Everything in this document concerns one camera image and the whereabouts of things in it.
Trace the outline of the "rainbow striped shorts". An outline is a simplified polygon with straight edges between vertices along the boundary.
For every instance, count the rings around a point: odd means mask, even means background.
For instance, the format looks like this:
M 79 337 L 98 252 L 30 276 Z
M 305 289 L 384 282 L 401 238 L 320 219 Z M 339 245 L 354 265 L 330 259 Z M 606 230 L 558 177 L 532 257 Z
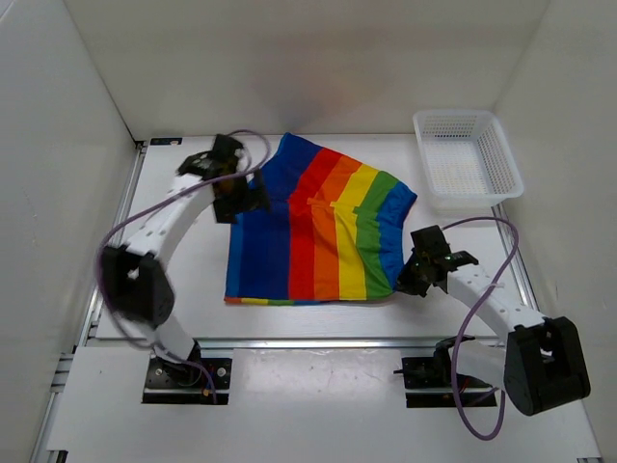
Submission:
M 242 213 L 230 228 L 227 303 L 367 302 L 394 293 L 403 225 L 417 199 L 403 181 L 291 133 L 262 175 L 270 208 Z

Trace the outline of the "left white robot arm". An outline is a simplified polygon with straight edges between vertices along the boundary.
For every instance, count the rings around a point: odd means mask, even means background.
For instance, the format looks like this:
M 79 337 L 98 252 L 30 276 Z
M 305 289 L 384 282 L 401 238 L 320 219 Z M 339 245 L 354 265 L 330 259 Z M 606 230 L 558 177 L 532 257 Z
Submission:
M 240 141 L 244 130 L 218 134 L 210 150 L 188 156 L 177 168 L 165 199 L 128 217 L 105 236 L 95 258 L 98 289 L 116 329 L 130 323 L 148 350 L 181 386 L 199 381 L 199 344 L 173 315 L 174 290 L 168 264 L 195 220 L 212 209 L 219 224 L 269 208 L 262 166 Z

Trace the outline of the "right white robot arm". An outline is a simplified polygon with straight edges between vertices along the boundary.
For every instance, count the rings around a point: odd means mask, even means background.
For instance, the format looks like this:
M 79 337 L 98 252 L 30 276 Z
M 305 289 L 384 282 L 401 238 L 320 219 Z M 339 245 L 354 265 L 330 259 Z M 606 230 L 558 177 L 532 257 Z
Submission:
M 548 317 L 498 287 L 467 251 L 454 252 L 437 226 L 411 234 L 410 259 L 398 291 L 424 297 L 432 287 L 469 308 L 503 348 L 467 334 L 437 343 L 431 376 L 453 386 L 465 377 L 502 389 L 519 412 L 533 416 L 586 398 L 591 384 L 577 327 L 565 316 Z

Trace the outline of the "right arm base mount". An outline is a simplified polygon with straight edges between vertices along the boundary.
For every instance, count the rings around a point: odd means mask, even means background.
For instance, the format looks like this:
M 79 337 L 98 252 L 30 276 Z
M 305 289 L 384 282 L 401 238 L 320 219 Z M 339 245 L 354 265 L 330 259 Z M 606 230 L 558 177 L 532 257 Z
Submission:
M 393 374 L 403 378 L 406 407 L 455 408 L 451 388 L 450 354 L 455 338 L 439 341 L 428 357 L 403 357 L 401 368 Z M 496 407 L 496 393 L 492 387 L 471 376 L 457 375 L 459 396 L 464 407 Z

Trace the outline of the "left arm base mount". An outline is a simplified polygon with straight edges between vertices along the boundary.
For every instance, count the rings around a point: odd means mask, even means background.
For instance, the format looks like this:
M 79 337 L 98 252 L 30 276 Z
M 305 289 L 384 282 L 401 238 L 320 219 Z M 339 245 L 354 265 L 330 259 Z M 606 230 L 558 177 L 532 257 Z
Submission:
M 151 354 L 142 402 L 156 405 L 227 405 L 232 359 L 202 357 L 201 364 L 213 380 L 215 394 L 200 369 L 173 364 Z

